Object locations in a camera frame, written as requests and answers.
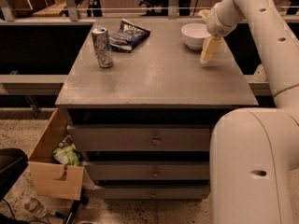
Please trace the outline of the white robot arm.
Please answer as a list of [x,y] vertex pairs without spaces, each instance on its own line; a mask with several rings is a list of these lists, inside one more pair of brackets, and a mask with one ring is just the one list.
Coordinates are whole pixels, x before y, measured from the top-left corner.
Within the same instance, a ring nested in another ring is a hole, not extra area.
[[289,172],[299,160],[299,41],[278,12],[282,0],[222,0],[203,18],[214,42],[249,25],[274,98],[272,108],[224,115],[210,141],[213,224],[293,224]]

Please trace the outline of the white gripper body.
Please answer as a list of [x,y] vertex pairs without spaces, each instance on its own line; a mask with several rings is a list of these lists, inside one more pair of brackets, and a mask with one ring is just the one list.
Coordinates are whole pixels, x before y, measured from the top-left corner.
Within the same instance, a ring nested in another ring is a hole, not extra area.
[[213,36],[224,37],[234,30],[234,4],[219,2],[208,11],[206,28]]

